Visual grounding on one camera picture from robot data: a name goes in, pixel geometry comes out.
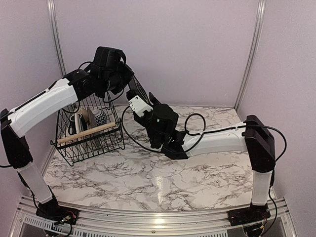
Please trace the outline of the square floral plate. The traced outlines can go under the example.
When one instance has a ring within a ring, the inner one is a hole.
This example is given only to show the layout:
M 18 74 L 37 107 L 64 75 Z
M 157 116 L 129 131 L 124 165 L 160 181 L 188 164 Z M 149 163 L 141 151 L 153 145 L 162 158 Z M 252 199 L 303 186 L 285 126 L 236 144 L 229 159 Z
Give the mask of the square floral plate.
M 140 84 L 140 82 L 138 81 L 135 75 L 131 77 L 131 80 L 128 83 L 128 87 L 129 87 L 129 90 L 126 93 L 126 97 L 128 101 L 130 101 L 135 96 L 138 96 L 139 98 L 141 98 L 143 101 L 145 101 L 147 104 L 150 105 L 150 101 L 146 94 L 146 91 L 144 90 L 144 88 L 142 87 L 142 85 Z

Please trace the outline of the grey patterned round plate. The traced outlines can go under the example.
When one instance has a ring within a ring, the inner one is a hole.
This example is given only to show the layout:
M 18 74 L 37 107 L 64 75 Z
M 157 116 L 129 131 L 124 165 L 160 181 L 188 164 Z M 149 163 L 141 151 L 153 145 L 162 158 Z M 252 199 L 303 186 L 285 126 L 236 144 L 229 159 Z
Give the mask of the grey patterned round plate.
M 91 111 L 91 109 L 89 107 L 86 107 L 87 113 L 88 113 L 88 123 L 89 123 L 89 128 L 94 128 L 94 115 Z M 90 134 L 89 137 L 91 138 L 90 142 L 91 145 L 93 145 L 94 147 L 97 147 L 97 143 L 95 142 L 95 139 L 93 138 L 93 134 Z

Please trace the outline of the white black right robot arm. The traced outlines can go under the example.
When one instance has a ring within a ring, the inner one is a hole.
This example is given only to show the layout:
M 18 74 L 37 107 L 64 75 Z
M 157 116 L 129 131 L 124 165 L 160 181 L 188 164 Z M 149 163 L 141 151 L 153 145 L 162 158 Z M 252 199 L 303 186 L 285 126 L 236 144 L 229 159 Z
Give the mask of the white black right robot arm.
M 179 116 L 167 104 L 159 102 L 152 93 L 149 100 L 154 106 L 146 125 L 151 148 L 160 149 L 174 160 L 217 152 L 247 152 L 253 170 L 250 206 L 229 211 L 229 219 L 245 223 L 271 216 L 267 201 L 276 165 L 275 140 L 255 115 L 231 127 L 192 134 L 176 130 Z

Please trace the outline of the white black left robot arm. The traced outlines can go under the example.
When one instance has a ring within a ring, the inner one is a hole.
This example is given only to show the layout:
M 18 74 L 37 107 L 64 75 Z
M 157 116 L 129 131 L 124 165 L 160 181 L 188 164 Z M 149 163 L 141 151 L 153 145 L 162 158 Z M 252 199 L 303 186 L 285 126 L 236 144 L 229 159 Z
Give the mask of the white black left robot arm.
M 100 46 L 96 49 L 93 61 L 85 69 L 76 69 L 20 106 L 1 111 L 0 133 L 8 166 L 16 169 L 38 199 L 40 214 L 57 220 L 69 211 L 59 205 L 33 163 L 25 139 L 26 133 L 58 110 L 91 95 L 104 99 L 108 91 L 120 93 L 132 75 L 121 49 Z

